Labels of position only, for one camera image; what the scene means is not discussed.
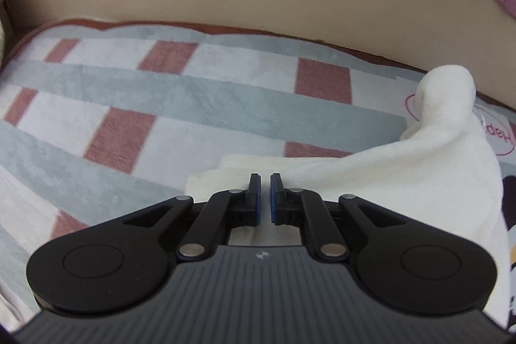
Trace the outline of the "striped plush blanket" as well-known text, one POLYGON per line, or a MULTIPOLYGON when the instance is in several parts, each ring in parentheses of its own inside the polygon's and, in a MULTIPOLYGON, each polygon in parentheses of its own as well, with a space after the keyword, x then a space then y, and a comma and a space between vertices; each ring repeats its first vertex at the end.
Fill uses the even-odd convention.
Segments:
POLYGON ((343 158, 418 120, 422 74, 286 37, 60 24, 1 65, 1 323, 47 241, 186 192, 230 154, 343 158))

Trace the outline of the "white fleece garment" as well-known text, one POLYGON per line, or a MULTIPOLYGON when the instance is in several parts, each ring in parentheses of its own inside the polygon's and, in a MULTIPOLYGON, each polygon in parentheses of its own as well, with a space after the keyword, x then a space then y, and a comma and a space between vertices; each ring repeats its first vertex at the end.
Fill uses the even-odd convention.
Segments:
POLYGON ((206 200, 241 188, 252 173, 280 173, 285 186, 314 190, 333 201, 354 194, 391 211, 466 238, 493 257, 498 277, 484 309, 503 328, 511 303, 510 245, 502 212, 499 161, 473 112, 474 80, 459 65, 436 67, 420 81, 420 121, 398 142, 343 158, 225 156, 217 169, 193 175, 187 194, 206 200))

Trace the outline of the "white printed garment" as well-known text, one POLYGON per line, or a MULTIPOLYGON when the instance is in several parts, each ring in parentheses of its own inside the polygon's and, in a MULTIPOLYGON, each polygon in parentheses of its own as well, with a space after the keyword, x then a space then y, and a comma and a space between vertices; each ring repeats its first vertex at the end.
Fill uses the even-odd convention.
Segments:
MULTIPOLYGON (((420 121, 420 114, 415 108, 415 93, 409 93, 397 102, 408 127, 420 121)), ((476 99, 473 112, 482 123, 486 139, 501 162, 515 164, 515 134, 509 119, 492 106, 476 99)))

